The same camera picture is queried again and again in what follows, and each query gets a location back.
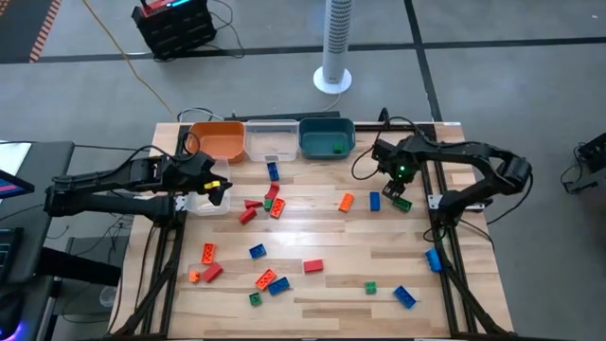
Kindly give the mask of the black aluminium table frame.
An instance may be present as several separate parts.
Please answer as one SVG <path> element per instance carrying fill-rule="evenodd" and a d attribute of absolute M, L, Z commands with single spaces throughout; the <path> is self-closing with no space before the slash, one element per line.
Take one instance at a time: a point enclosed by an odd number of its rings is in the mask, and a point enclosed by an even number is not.
<path fill-rule="evenodd" d="M 140 303 L 136 302 L 134 304 L 134 312 L 127 318 L 124 325 L 113 332 L 112 328 L 117 321 L 118 314 L 123 312 L 126 307 L 124 285 L 120 283 L 119 306 L 116 307 L 113 320 L 108 328 L 107 340 L 168 340 L 170 315 L 178 277 L 186 217 L 187 213 L 182 208 L 178 208 L 169 225 L 160 228 L 148 292 Z M 164 293 L 164 305 L 161 311 L 159 332 L 151 333 L 153 312 L 157 297 L 161 293 Z"/>
<path fill-rule="evenodd" d="M 396 125 L 387 121 L 369 124 L 357 123 L 355 130 L 377 134 L 383 132 L 410 132 L 412 135 L 424 135 L 437 142 L 433 135 L 435 130 L 429 123 L 420 125 L 411 123 Z M 457 225 L 448 227 L 440 224 L 435 218 L 435 210 L 429 208 L 428 195 L 442 195 L 448 191 L 442 167 L 444 163 L 446 162 L 427 161 L 417 173 L 421 174 L 423 189 L 426 193 L 430 221 L 429 231 L 432 235 L 430 242 L 438 252 L 442 265 L 442 271 L 438 275 L 445 303 L 449 334 L 453 338 L 468 341 L 510 341 L 516 336 L 516 333 L 499 326 L 469 288 L 456 234 Z"/>

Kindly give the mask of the lit computer screen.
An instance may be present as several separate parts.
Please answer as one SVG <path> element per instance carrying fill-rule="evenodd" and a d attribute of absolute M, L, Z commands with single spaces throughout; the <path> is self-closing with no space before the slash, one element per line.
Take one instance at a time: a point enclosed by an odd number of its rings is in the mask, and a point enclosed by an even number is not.
<path fill-rule="evenodd" d="M 0 170 L 0 200 L 29 194 L 35 187 L 29 182 Z"/>

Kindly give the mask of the clear plastic bin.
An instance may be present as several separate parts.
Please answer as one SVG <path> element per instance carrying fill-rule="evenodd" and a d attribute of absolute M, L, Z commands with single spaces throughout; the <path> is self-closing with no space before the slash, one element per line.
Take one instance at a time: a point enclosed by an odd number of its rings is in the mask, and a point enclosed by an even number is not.
<path fill-rule="evenodd" d="M 250 120 L 244 127 L 244 150 L 252 161 L 269 163 L 296 159 L 299 148 L 296 120 Z"/>
<path fill-rule="evenodd" d="M 217 158 L 215 165 L 211 170 L 213 173 L 225 177 L 227 180 L 231 177 L 231 170 L 226 158 Z M 196 192 L 190 192 L 186 196 L 185 209 L 200 217 L 225 215 L 231 207 L 231 189 L 227 189 L 223 194 L 222 202 L 219 206 L 214 206 L 207 195 L 199 195 Z"/>

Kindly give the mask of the black perforated strip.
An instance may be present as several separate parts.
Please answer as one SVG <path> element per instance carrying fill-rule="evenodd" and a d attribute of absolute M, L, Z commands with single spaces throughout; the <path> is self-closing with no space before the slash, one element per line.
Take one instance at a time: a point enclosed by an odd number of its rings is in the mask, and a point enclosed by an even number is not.
<path fill-rule="evenodd" d="M 271 115 L 258 115 L 258 116 L 243 116 L 238 117 L 233 114 L 231 117 L 226 117 L 225 121 L 240 121 L 247 122 L 250 120 L 281 120 L 281 119 L 293 119 L 300 121 L 308 117 L 340 117 L 339 111 L 327 111 L 327 112 L 306 112 L 306 113 L 291 113 L 291 114 L 271 114 Z"/>

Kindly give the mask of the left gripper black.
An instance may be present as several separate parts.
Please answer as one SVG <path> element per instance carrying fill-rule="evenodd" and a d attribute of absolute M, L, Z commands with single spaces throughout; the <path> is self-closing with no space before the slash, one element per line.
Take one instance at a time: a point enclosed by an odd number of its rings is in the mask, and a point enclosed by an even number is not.
<path fill-rule="evenodd" d="M 219 206 L 223 201 L 224 192 L 233 187 L 233 184 L 224 181 L 223 177 L 213 173 L 212 167 L 216 160 L 205 153 L 190 156 L 166 157 L 159 166 L 159 191 L 174 191 L 198 194 L 207 194 L 213 206 Z M 220 186 L 214 189 L 205 189 L 204 184 L 220 181 Z"/>

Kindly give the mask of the backlit black keyboard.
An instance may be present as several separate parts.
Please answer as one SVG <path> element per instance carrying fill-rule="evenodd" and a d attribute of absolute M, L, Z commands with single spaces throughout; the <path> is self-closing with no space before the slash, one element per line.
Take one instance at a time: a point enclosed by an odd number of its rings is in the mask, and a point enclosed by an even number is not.
<path fill-rule="evenodd" d="M 0 285 L 8 278 L 22 244 L 22 227 L 0 228 Z"/>

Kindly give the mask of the orange plastic bin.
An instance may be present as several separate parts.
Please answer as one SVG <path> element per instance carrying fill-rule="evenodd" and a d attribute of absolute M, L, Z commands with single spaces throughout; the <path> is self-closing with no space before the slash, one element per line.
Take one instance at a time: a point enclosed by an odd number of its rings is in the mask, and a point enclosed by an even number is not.
<path fill-rule="evenodd" d="M 196 122 L 189 129 L 187 150 L 198 149 L 213 158 L 225 158 L 230 163 L 244 159 L 245 127 L 238 121 Z"/>

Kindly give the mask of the dark mat with striped edge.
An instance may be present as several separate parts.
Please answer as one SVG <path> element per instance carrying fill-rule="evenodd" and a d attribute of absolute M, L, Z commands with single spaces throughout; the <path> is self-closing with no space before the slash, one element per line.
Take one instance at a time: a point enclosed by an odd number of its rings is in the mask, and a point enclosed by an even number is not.
<path fill-rule="evenodd" d="M 36 63 L 62 0 L 0 0 L 0 64 Z"/>

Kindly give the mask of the clear plastic cup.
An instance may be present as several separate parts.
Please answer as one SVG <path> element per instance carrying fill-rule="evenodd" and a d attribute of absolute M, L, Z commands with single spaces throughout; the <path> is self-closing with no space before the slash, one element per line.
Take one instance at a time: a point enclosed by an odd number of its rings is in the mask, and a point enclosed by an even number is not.
<path fill-rule="evenodd" d="M 99 303 L 105 308 L 112 308 L 115 303 L 117 288 L 115 286 L 104 286 L 99 292 Z"/>

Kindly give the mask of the teal plastic bin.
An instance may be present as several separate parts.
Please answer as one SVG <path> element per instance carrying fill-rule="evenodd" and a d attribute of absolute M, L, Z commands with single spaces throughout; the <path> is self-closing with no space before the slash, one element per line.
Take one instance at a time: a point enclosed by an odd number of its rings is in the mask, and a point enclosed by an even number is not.
<path fill-rule="evenodd" d="M 356 145 L 355 125 L 343 117 L 308 117 L 299 122 L 299 148 L 307 159 L 344 159 Z M 344 152 L 333 152 L 342 144 Z"/>

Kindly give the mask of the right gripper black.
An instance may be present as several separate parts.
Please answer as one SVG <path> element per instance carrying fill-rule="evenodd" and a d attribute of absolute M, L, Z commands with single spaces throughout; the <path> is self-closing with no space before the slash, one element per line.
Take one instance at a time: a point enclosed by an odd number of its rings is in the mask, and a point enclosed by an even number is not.
<path fill-rule="evenodd" d="M 378 171 L 388 174 L 393 181 L 389 181 L 383 188 L 382 194 L 386 198 L 400 198 L 405 191 L 405 184 L 413 181 L 419 171 L 418 156 L 426 140 L 421 136 L 410 135 L 393 145 L 383 139 L 373 144 L 372 159 L 377 162 Z"/>

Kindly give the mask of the white tower fan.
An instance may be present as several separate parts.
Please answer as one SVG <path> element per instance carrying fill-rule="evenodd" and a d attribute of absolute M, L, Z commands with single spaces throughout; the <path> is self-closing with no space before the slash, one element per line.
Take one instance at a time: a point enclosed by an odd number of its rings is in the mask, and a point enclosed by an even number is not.
<path fill-rule="evenodd" d="M 346 68 L 353 0 L 326 0 L 322 65 L 313 74 L 315 87 L 330 95 L 346 92 L 352 77 Z"/>

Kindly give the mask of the white paper sheet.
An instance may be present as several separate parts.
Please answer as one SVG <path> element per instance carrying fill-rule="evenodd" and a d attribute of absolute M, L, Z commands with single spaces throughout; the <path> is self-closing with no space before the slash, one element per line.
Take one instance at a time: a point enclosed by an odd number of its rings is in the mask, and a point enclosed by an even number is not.
<path fill-rule="evenodd" d="M 0 141 L 0 171 L 16 175 L 30 147 L 31 143 Z"/>

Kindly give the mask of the black crate with red device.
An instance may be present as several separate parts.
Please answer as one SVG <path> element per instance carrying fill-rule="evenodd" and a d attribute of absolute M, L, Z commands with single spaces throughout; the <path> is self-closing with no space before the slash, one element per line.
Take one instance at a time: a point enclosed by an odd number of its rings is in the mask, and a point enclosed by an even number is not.
<path fill-rule="evenodd" d="M 139 1 L 131 17 L 157 60 L 180 58 L 217 34 L 207 0 Z"/>

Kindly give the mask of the grey desk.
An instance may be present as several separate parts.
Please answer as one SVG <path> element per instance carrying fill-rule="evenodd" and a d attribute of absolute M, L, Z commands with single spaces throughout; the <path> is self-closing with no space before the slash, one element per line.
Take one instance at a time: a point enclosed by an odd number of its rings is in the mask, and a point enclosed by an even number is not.
<path fill-rule="evenodd" d="M 45 190 L 53 177 L 67 172 L 73 151 L 73 142 L 33 144 L 17 176 L 31 183 L 34 192 L 8 198 L 0 204 L 0 228 L 23 228 L 7 283 L 26 282 L 34 275 L 51 222 L 44 212 Z"/>

